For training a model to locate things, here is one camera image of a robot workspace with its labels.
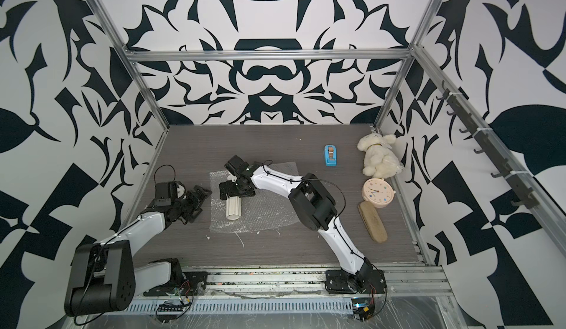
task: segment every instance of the stuffed animal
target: stuffed animal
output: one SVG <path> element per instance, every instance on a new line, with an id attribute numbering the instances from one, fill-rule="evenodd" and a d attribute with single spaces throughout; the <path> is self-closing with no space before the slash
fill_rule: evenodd
<path id="1" fill-rule="evenodd" d="M 372 133 L 362 137 L 358 142 L 358 150 L 366 152 L 362 173 L 373 178 L 389 178 L 401 172 L 403 166 L 390 146 L 396 140 L 393 134 L 381 136 Z"/>

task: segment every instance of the mounting plate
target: mounting plate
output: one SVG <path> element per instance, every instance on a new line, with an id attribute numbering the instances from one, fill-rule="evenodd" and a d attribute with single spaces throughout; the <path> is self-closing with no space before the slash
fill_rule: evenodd
<path id="1" fill-rule="evenodd" d="M 385 293 L 385 278 L 383 271 L 371 270 L 368 280 L 364 283 L 363 290 L 358 291 L 355 275 L 348 274 L 344 270 L 326 270 L 326 282 L 324 287 L 331 294 L 336 293 L 371 293 L 371 285 L 374 286 L 376 293 Z"/>

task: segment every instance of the clock face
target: clock face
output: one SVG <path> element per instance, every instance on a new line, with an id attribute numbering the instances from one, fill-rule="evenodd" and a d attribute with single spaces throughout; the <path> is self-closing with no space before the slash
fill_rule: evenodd
<path id="1" fill-rule="evenodd" d="M 386 181 L 379 178 L 368 179 L 364 183 L 362 190 L 363 198 L 374 205 L 389 204 L 393 198 L 393 193 L 393 188 Z"/>

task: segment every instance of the gray table surface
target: gray table surface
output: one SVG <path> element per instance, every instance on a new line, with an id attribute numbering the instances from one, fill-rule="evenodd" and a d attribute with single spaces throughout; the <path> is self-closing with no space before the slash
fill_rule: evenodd
<path id="1" fill-rule="evenodd" d="M 235 154 L 244 161 L 273 160 L 273 163 L 297 164 L 300 175 L 314 173 L 318 178 L 336 183 L 346 195 L 346 209 L 340 219 L 356 247 L 376 262 L 415 262 L 417 254 L 403 220 L 397 199 L 379 215 L 386 227 L 388 240 L 373 241 L 358 212 L 361 189 L 367 180 L 362 174 L 364 153 L 357 150 L 358 140 L 370 133 L 367 124 L 344 125 L 174 125 L 165 140 L 156 167 L 171 164 L 177 180 L 187 188 L 195 184 L 210 189 L 209 172 L 223 170 Z M 335 145 L 337 166 L 324 163 L 324 146 Z M 157 181 L 170 178 L 162 168 Z M 342 198 L 332 185 L 326 185 L 341 208 Z M 154 197 L 153 179 L 147 184 L 140 212 Z M 218 234 L 209 230 L 210 200 L 192 223 L 173 223 L 152 238 L 134 256 L 141 266 L 162 258 L 179 258 L 182 266 L 261 266 L 280 264 L 337 263 L 337 258 L 322 237 L 301 223 L 275 229 L 238 234 Z"/>

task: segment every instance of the clear plastic sheet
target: clear plastic sheet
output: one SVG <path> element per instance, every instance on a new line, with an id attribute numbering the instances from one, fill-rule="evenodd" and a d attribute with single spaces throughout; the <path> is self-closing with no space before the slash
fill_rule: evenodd
<path id="1" fill-rule="evenodd" d="M 288 175 L 298 175 L 295 162 L 272 164 L 269 167 Z M 242 198 L 242 216 L 239 219 L 226 219 L 226 202 L 220 199 L 218 184 L 225 182 L 229 174 L 228 171 L 210 173 L 210 231 L 233 234 L 275 229 L 299 222 L 289 199 L 261 189 L 256 189 L 253 197 Z"/>
<path id="2" fill-rule="evenodd" d="M 379 304 L 382 298 L 376 298 Z M 195 297 L 195 304 L 213 305 L 214 299 Z M 67 319 L 63 328 L 74 328 Z M 446 325 L 437 298 L 428 296 L 388 297 L 383 311 L 362 323 L 352 315 L 330 311 L 306 310 L 303 313 L 200 314 L 191 308 L 185 315 L 169 323 L 159 323 L 153 315 L 103 315 L 88 324 L 90 329 L 440 329 Z"/>

